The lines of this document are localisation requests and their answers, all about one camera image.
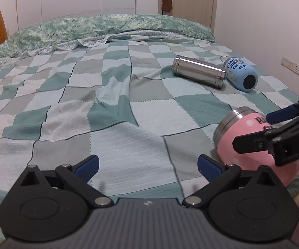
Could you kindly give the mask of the pink steel cup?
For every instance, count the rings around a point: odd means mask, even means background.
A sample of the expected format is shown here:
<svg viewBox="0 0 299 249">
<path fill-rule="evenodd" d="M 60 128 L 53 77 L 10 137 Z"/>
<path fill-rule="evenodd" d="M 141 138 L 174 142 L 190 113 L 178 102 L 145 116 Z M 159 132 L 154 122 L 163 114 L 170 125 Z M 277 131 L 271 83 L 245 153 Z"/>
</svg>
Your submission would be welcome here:
<svg viewBox="0 0 299 249">
<path fill-rule="evenodd" d="M 227 165 L 238 165 L 242 170 L 256 170 L 261 165 L 268 165 L 288 186 L 297 177 L 299 162 L 275 165 L 264 137 L 273 129 L 260 113 L 247 106 L 238 107 L 215 129 L 213 141 L 220 160 Z"/>
</svg>

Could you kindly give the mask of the light blue cup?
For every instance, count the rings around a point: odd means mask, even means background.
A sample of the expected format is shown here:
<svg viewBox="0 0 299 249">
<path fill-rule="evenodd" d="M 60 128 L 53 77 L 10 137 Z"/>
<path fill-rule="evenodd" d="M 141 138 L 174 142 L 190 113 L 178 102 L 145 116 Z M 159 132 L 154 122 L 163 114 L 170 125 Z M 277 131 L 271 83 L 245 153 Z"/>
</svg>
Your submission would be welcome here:
<svg viewBox="0 0 299 249">
<path fill-rule="evenodd" d="M 236 89 L 242 92 L 250 92 L 258 83 L 258 75 L 255 69 L 237 57 L 230 57 L 223 63 L 226 79 Z"/>
</svg>

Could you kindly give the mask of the stainless steel thermos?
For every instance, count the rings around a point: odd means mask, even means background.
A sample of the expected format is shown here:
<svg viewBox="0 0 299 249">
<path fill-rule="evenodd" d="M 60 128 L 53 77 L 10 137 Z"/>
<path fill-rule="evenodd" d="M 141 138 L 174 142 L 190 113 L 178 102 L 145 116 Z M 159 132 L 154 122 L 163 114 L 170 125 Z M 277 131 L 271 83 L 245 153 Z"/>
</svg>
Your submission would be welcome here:
<svg viewBox="0 0 299 249">
<path fill-rule="evenodd" d="M 219 66 L 180 55 L 177 55 L 172 62 L 172 72 L 176 76 L 207 84 L 217 89 L 222 88 L 226 75 L 226 71 Z"/>
</svg>

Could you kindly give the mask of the checkered green bed sheet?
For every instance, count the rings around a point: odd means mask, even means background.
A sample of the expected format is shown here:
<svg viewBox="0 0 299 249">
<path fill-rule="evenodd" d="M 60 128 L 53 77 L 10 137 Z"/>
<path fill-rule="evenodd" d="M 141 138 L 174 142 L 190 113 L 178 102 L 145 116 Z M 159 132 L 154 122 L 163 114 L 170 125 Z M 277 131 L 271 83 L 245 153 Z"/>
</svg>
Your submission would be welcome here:
<svg viewBox="0 0 299 249">
<path fill-rule="evenodd" d="M 265 74 L 250 93 L 176 77 L 177 55 L 221 64 L 234 53 L 204 40 L 117 38 L 0 65 L 0 204 L 27 165 L 90 155 L 100 160 L 90 185 L 113 199 L 181 199 L 206 184 L 197 158 L 214 155 L 214 130 L 232 109 L 267 114 L 299 99 Z"/>
</svg>

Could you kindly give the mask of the green floral duvet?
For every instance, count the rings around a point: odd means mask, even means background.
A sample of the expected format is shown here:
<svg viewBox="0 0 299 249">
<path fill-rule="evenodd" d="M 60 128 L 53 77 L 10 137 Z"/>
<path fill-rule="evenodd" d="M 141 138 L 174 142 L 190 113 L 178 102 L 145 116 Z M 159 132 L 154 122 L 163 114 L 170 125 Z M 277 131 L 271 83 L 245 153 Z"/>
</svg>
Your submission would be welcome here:
<svg viewBox="0 0 299 249">
<path fill-rule="evenodd" d="M 22 29 L 0 45 L 0 58 L 72 50 L 79 44 L 92 46 L 110 35 L 134 31 L 176 33 L 215 41 L 211 28 L 194 21 L 168 15 L 112 14 L 56 19 Z"/>
</svg>

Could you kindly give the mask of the brown plush toy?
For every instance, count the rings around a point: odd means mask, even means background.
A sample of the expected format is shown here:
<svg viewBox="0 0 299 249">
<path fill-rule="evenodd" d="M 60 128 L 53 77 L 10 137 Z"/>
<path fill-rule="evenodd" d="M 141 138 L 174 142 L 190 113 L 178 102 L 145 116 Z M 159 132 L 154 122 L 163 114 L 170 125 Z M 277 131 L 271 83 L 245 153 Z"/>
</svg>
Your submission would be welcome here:
<svg viewBox="0 0 299 249">
<path fill-rule="evenodd" d="M 172 0 L 162 0 L 162 13 L 170 13 L 172 11 Z"/>
</svg>

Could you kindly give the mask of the white wall socket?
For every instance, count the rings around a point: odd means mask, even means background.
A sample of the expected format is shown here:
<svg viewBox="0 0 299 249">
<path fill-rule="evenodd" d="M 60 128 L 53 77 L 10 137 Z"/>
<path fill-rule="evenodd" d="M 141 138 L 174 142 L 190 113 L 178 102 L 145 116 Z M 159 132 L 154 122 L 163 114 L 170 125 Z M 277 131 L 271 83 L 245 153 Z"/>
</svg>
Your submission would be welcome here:
<svg viewBox="0 0 299 249">
<path fill-rule="evenodd" d="M 294 63 L 294 62 L 290 61 L 289 59 L 282 57 L 281 65 L 286 67 L 287 69 L 291 70 L 295 74 L 299 75 L 299 65 L 297 63 Z"/>
</svg>

